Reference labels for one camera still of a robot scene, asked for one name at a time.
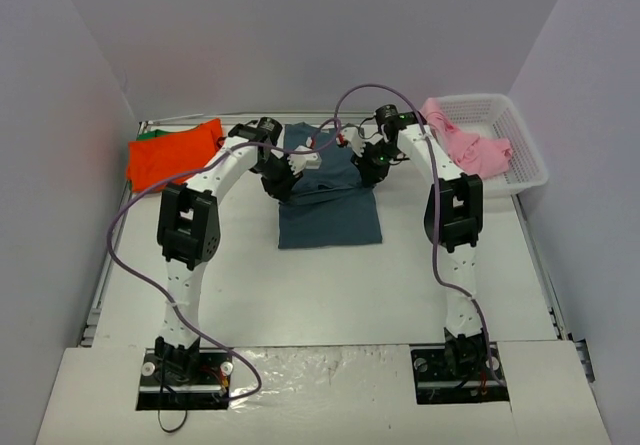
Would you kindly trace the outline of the white plastic basket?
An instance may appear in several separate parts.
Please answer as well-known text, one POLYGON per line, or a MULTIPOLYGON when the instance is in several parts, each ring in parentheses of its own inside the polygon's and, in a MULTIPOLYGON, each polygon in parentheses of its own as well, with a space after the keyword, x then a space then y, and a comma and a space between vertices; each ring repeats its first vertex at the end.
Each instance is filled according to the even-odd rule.
POLYGON ((512 156, 505 173, 484 180, 486 198, 517 195, 547 183, 549 174, 525 121, 502 94, 448 95, 437 98, 444 115, 462 131, 488 139, 508 139, 512 156))

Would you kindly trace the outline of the orange folded t shirt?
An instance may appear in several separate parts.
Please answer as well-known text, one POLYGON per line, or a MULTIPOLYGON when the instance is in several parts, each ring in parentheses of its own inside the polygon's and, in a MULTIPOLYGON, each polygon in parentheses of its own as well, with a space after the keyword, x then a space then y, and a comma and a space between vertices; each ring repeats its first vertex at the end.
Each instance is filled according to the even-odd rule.
POLYGON ((140 193, 160 180, 204 167, 224 139, 221 120, 215 118, 182 132, 162 132, 128 143, 126 179, 140 193))

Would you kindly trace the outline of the blue t shirt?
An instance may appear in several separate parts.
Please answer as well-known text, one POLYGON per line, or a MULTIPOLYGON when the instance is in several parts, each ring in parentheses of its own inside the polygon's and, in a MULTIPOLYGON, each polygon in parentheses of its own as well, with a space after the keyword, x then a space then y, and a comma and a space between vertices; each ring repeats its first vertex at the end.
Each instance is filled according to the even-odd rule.
POLYGON ((361 184, 351 150, 340 148, 327 128, 316 137, 325 146, 321 166, 305 170, 288 201, 279 205, 281 250, 380 244, 383 235, 374 192, 361 184))

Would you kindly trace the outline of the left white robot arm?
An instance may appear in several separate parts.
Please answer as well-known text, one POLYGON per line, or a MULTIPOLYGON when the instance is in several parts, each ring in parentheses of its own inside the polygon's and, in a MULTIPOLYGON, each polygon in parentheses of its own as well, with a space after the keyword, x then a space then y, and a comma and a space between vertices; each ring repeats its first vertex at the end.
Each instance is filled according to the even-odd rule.
POLYGON ((255 124, 238 124, 210 160, 212 167, 183 184, 168 184, 161 194, 157 242, 167 264, 167 303, 155 355, 166 360, 165 371, 179 383, 195 380, 201 371, 200 337, 185 326, 198 325, 202 280, 207 263, 221 242, 219 205, 246 172, 261 177, 270 197, 284 202, 302 177, 289 156, 277 156, 264 145, 275 146, 283 131, 276 120, 263 117, 255 124))

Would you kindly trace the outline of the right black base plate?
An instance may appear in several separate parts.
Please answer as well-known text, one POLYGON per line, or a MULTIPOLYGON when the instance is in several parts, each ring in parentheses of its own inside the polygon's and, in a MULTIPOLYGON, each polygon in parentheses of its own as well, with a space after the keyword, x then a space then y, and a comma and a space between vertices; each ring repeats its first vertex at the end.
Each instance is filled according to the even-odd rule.
POLYGON ((506 378, 496 347, 457 374, 447 364, 443 347, 410 348, 414 392, 418 405, 464 405, 510 401, 506 378))

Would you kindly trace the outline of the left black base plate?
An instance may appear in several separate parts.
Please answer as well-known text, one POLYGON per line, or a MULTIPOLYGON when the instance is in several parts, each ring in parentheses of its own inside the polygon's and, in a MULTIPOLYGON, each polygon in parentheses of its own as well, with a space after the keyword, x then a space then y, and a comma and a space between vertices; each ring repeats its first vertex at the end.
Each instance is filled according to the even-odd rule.
POLYGON ((221 350, 205 349, 190 378, 164 367, 146 350, 139 377, 137 411, 227 410, 232 357, 221 350))

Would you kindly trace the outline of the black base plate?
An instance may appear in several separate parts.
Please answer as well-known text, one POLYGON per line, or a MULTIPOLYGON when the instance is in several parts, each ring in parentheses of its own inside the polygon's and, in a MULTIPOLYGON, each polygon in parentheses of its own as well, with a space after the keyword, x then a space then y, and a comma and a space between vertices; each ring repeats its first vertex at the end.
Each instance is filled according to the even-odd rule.
POLYGON ((418 405, 464 405, 510 401, 506 378, 496 347, 457 374, 447 364, 443 347, 410 348, 414 392, 418 405))
POLYGON ((137 411, 227 410, 232 357, 221 350, 205 349, 190 378, 164 367, 146 350, 139 377, 137 411))

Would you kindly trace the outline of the pink t shirt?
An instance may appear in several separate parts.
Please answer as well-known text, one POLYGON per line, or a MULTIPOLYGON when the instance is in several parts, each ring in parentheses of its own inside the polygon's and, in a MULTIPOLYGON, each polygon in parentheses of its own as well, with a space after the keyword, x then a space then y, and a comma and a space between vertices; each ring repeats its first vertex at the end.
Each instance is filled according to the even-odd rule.
POLYGON ((488 179, 509 170, 513 150, 507 138, 490 139, 462 131, 442 111, 436 98, 425 101, 421 114, 438 144, 465 173, 488 179))

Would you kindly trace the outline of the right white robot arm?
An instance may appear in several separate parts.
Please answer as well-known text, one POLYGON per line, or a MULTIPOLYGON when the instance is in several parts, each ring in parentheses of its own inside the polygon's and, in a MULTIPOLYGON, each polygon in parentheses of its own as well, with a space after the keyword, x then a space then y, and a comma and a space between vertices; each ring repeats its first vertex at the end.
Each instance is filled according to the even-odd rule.
POLYGON ((487 356, 486 325, 476 300, 476 250, 483 228, 483 182, 456 165, 418 113, 401 113, 393 105, 375 111, 381 138, 344 128, 337 140, 352 149, 351 162, 362 184, 372 187, 388 175, 391 164, 411 162, 430 186, 423 218, 432 245, 433 274, 446 289, 443 363, 446 371, 465 378, 487 356))

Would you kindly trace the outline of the green folded t shirt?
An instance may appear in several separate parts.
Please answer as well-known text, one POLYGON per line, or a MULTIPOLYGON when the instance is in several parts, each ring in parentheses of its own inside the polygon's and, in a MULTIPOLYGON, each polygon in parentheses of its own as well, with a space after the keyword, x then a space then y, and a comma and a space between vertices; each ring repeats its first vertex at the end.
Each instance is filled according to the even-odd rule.
POLYGON ((146 141, 146 140, 160 138, 160 137, 167 136, 167 135, 170 135, 170 132, 165 131, 165 130, 151 130, 151 131, 147 131, 147 132, 139 134, 136 137, 136 140, 137 141, 146 141))

